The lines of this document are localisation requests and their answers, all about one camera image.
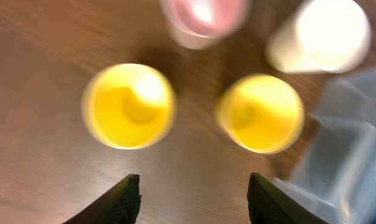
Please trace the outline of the cream plastic cup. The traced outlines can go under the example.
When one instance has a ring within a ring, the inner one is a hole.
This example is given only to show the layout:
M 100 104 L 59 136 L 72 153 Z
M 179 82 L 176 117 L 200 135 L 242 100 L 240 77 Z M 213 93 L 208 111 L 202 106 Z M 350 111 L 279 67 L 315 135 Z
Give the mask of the cream plastic cup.
M 369 18 L 353 0 L 303 1 L 265 46 L 269 64 L 284 73 L 342 73 L 367 55 Z

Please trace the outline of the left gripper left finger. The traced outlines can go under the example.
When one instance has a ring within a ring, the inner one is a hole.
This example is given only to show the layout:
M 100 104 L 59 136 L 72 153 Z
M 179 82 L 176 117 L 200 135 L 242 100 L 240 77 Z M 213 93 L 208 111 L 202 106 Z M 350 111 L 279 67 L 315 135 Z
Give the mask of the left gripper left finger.
M 127 175 L 64 224 L 135 224 L 141 206 L 139 182 L 139 175 Z

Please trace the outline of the yellow cup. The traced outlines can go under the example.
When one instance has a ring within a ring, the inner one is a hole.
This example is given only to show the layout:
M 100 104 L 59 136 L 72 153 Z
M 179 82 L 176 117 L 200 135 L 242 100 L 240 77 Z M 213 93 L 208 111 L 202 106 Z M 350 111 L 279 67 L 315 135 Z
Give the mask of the yellow cup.
M 215 104 L 214 117 L 239 146 L 259 154 L 276 154 L 299 138 L 305 110 L 291 85 L 256 73 L 237 80 L 225 91 Z
M 88 82 L 81 112 L 97 141 L 115 149 L 142 149 L 160 141 L 171 129 L 176 96 L 159 70 L 122 63 L 105 68 Z

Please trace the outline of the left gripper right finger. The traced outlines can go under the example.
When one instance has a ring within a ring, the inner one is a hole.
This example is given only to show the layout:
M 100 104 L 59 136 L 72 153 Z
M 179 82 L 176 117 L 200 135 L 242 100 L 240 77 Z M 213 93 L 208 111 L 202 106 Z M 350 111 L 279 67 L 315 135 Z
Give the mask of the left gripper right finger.
M 251 224 L 326 224 L 257 172 L 250 175 L 247 200 Z

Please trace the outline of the pink plastic cup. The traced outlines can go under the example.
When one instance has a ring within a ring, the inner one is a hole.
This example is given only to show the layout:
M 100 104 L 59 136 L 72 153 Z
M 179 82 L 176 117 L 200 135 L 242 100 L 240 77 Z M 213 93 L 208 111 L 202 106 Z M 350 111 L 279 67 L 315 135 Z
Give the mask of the pink plastic cup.
M 234 34 L 246 21 L 249 0 L 160 0 L 173 40 L 192 50 L 206 49 Z

